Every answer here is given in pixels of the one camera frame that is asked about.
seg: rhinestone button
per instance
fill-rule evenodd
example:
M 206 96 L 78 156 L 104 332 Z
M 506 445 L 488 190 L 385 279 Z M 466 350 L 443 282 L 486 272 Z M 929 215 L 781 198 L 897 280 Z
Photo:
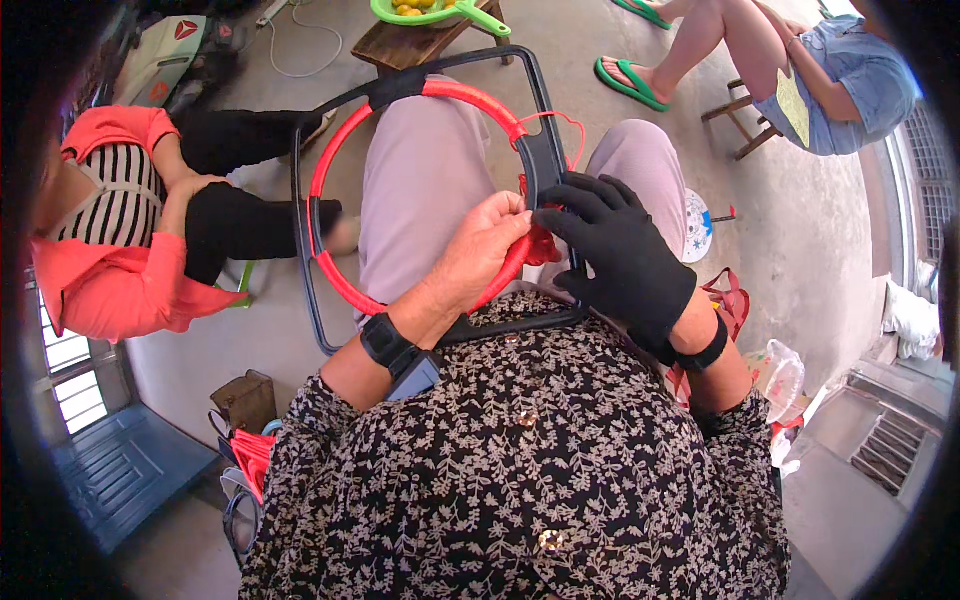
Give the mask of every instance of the rhinestone button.
M 516 424 L 521 427 L 533 427 L 538 418 L 537 413 L 533 411 L 523 411 L 520 413 L 520 416 L 516 418 Z
M 559 552 L 564 547 L 564 534 L 547 529 L 540 534 L 540 548 L 547 554 Z

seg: floral blouse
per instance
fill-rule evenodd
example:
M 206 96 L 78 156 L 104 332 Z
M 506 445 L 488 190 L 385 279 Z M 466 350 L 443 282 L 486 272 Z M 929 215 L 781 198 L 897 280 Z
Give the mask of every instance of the floral blouse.
M 533 292 L 489 324 L 555 311 Z M 773 598 L 766 400 L 695 420 L 594 318 L 443 348 L 361 414 L 318 375 L 279 430 L 241 598 Z

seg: orange jacket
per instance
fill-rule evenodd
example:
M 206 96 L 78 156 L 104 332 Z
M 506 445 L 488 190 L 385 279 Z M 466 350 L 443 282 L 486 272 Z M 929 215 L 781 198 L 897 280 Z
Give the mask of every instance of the orange jacket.
M 136 144 L 153 159 L 154 146 L 167 133 L 180 135 L 162 108 L 92 108 L 77 119 L 61 149 L 67 158 L 72 148 L 81 161 L 104 144 Z M 65 328 L 112 342 L 161 329 L 182 333 L 194 319 L 246 297 L 184 276 L 186 241 L 170 233 L 154 233 L 149 249 L 34 236 L 31 250 L 58 336 Z

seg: green plastic basket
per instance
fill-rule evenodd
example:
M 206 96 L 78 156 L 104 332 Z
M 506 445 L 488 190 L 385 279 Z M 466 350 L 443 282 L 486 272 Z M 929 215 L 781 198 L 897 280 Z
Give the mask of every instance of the green plastic basket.
M 424 14 L 420 16 L 398 15 L 391 0 L 370 0 L 370 8 L 381 21 L 394 23 L 395 25 L 418 27 L 437 23 L 451 17 L 462 16 L 473 20 L 495 36 L 506 37 L 510 34 L 509 27 L 478 9 L 476 0 L 458 0 L 449 9 L 444 8 L 444 0 L 437 0 L 429 9 L 420 7 L 420 10 L 424 11 Z

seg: black pants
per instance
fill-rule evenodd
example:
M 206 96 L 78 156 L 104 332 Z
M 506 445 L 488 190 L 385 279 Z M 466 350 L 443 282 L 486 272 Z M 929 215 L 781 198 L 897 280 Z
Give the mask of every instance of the black pants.
M 217 110 L 177 119 L 180 149 L 187 166 L 201 175 L 225 177 L 242 166 L 290 153 L 302 113 Z M 304 136 L 313 130 L 304 130 Z M 321 233 L 341 211 L 324 203 Z M 214 183 L 197 193 L 186 210 L 186 268 L 195 281 L 213 285 L 228 258 L 268 260 L 297 255 L 292 202 L 266 202 L 250 192 Z

